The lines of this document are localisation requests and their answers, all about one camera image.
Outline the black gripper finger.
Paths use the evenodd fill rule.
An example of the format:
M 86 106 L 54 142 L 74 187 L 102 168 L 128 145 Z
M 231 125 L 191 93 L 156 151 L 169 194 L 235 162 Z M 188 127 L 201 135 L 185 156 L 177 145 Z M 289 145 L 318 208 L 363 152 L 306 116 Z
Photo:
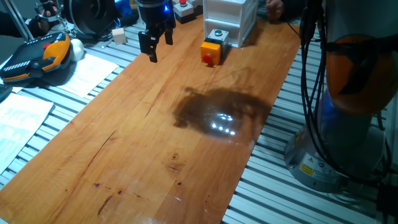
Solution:
M 149 60 L 153 63 L 157 63 L 156 39 L 153 39 L 148 30 L 138 33 L 139 45 L 141 52 L 149 57 Z
M 174 31 L 174 26 L 165 26 L 165 43 L 167 45 L 173 45 L 173 31 Z

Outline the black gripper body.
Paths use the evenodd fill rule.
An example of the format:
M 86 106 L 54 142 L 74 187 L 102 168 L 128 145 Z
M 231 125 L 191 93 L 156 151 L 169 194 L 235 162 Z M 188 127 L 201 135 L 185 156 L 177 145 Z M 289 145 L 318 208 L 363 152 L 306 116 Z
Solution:
M 172 0 L 136 0 L 146 30 L 153 38 L 165 34 L 165 26 L 174 26 L 175 17 Z

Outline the person hand holding metal frame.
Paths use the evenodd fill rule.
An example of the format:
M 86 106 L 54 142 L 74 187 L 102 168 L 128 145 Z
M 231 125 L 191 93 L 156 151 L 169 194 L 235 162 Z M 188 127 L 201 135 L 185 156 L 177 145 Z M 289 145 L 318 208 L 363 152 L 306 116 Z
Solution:
M 52 0 L 40 0 L 43 11 L 42 15 L 45 17 L 52 17 L 58 15 L 58 8 Z

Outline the bare person hand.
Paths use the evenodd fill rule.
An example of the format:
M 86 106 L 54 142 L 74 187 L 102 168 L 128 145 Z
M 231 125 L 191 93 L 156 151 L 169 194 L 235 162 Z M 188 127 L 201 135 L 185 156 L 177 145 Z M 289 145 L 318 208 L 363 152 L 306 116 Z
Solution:
M 284 3 L 282 0 L 267 0 L 266 11 L 270 21 L 279 20 L 284 12 Z

